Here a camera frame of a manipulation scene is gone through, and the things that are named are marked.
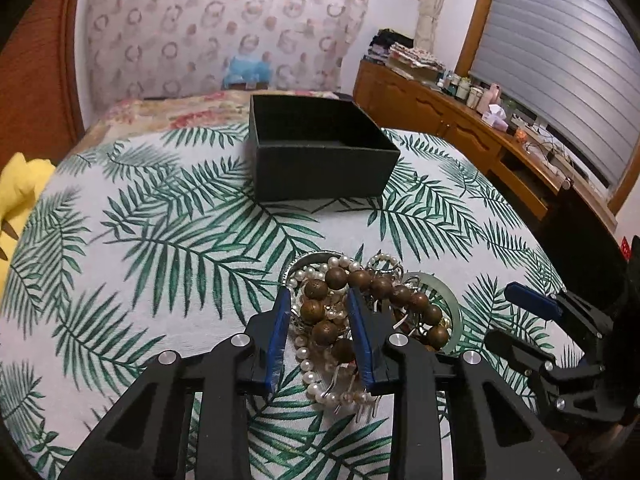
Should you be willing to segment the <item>pink circle pattern curtain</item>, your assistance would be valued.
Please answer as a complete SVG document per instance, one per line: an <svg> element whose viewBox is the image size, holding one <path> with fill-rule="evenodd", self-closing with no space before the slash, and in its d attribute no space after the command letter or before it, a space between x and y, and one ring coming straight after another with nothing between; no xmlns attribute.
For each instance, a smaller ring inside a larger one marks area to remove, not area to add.
<svg viewBox="0 0 640 480"><path fill-rule="evenodd" d="M252 77L281 90L340 90L369 0L88 0L96 107L181 98Z"/></svg>

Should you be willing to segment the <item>stack of folded clothes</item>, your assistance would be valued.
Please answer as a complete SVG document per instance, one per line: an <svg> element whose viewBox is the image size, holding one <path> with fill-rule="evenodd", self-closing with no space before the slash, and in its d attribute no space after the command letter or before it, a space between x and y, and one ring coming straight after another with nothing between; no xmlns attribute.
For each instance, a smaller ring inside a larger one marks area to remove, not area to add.
<svg viewBox="0 0 640 480"><path fill-rule="evenodd" d="M363 58L420 82L436 82L445 73L445 66L431 52L416 48L411 38L389 28L376 33Z"/></svg>

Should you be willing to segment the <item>brown louvered wardrobe door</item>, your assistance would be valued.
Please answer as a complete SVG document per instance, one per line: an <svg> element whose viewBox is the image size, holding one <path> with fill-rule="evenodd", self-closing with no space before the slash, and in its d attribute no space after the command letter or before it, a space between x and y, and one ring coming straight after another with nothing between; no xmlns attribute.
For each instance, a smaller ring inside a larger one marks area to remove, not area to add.
<svg viewBox="0 0 640 480"><path fill-rule="evenodd" d="M60 162L84 135L75 66L78 0L1 0L1 161Z"/></svg>

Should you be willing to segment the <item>grey window roller blind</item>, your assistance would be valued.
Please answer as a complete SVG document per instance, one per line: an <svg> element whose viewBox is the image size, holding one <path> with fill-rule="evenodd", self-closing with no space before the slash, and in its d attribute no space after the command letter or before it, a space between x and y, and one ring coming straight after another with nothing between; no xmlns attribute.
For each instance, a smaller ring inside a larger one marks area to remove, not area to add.
<svg viewBox="0 0 640 480"><path fill-rule="evenodd" d="M620 182L639 139L639 51L606 0L491 0L470 73Z"/></svg>

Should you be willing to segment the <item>pink tissue box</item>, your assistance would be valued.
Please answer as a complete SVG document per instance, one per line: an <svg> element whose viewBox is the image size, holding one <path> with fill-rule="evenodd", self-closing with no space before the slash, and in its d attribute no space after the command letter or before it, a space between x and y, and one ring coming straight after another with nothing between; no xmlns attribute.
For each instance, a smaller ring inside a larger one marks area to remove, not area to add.
<svg viewBox="0 0 640 480"><path fill-rule="evenodd" d="M502 132L506 132L509 127L506 122L506 112L499 104L489 104L482 116L482 121L489 127Z"/></svg>

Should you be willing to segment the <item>pale green jade bangle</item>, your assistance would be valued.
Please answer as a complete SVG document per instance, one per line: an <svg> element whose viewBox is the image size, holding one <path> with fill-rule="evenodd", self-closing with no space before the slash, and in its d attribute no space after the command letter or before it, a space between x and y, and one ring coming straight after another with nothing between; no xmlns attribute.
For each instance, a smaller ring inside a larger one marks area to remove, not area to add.
<svg viewBox="0 0 640 480"><path fill-rule="evenodd" d="M439 324L446 328L449 338L439 352L448 356L454 354L460 342L463 327L460 304L454 292L439 278L424 272L408 272L401 283L414 292L423 292L430 303L442 311Z"/></svg>

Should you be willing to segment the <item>floral bed quilt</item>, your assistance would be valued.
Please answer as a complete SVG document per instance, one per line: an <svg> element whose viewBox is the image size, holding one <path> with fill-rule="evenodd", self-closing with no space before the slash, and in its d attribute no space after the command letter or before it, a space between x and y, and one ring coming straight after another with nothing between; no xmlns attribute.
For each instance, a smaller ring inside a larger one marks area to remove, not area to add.
<svg viewBox="0 0 640 480"><path fill-rule="evenodd" d="M308 90L219 90L179 99L130 99L111 106L70 151L183 127L216 127L246 122L252 96L313 96L338 99L336 92Z"/></svg>

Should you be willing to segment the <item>wooden sideboard cabinet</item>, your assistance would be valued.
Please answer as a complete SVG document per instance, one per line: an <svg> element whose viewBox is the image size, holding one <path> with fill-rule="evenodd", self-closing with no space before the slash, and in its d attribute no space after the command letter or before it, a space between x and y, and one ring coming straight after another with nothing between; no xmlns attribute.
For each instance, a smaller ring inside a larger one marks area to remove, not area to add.
<svg viewBox="0 0 640 480"><path fill-rule="evenodd" d="M428 133L449 142L488 177L528 226L539 226L562 190L560 170L535 155L533 144L519 144L451 96L383 65L362 60L352 96L381 127Z"/></svg>

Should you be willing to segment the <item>yellow Pikachu plush toy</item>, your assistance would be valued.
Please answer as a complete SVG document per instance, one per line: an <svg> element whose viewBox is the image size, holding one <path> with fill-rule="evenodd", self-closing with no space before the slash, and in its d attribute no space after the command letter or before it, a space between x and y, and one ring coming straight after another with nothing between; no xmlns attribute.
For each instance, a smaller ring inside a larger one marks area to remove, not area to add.
<svg viewBox="0 0 640 480"><path fill-rule="evenodd" d="M15 153L1 171L1 288L6 284L11 259L36 201L54 174L49 159L27 160Z"/></svg>

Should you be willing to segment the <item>black open jewelry box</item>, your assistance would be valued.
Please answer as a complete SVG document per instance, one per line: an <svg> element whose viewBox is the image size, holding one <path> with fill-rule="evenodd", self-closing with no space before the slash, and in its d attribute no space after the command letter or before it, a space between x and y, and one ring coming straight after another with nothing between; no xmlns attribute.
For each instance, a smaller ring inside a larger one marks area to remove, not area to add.
<svg viewBox="0 0 640 480"><path fill-rule="evenodd" d="M349 100L254 94L247 155L263 203L380 196L400 151Z"/></svg>

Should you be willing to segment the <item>bottles and jars cluster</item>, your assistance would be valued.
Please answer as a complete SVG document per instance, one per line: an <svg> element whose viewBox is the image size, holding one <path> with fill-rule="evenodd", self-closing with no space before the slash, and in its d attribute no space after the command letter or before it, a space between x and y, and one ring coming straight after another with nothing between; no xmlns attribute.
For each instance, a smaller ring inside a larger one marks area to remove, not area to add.
<svg viewBox="0 0 640 480"><path fill-rule="evenodd" d="M498 106L501 103L501 88L498 84L483 87L472 78L462 77L451 70L438 75L437 87L480 114L488 113L491 105Z"/></svg>

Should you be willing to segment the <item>blue plastic bag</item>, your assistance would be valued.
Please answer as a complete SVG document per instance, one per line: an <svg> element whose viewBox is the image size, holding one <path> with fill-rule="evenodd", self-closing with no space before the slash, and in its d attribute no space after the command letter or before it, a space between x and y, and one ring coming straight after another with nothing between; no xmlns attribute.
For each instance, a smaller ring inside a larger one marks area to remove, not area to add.
<svg viewBox="0 0 640 480"><path fill-rule="evenodd" d="M264 90L270 85L272 69L269 62L234 56L224 74L222 88L226 90Z"/></svg>

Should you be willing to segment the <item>palm leaf print tablecloth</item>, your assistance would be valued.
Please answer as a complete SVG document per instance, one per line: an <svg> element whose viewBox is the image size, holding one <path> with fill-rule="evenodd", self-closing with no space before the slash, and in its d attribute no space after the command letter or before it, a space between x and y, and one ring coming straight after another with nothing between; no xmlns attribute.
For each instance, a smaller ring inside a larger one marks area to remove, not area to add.
<svg viewBox="0 0 640 480"><path fill-rule="evenodd" d="M508 330L561 366L582 354L558 326L506 301L553 294L550 260L506 199L444 140L393 130L381 196L262 205L244 125L118 140L68 156L10 251L1 301L1 416L36 475L54 479L166 349L209 351L269 310L282 268L329 249L358 266L432 274L457 297L458 349Z"/></svg>

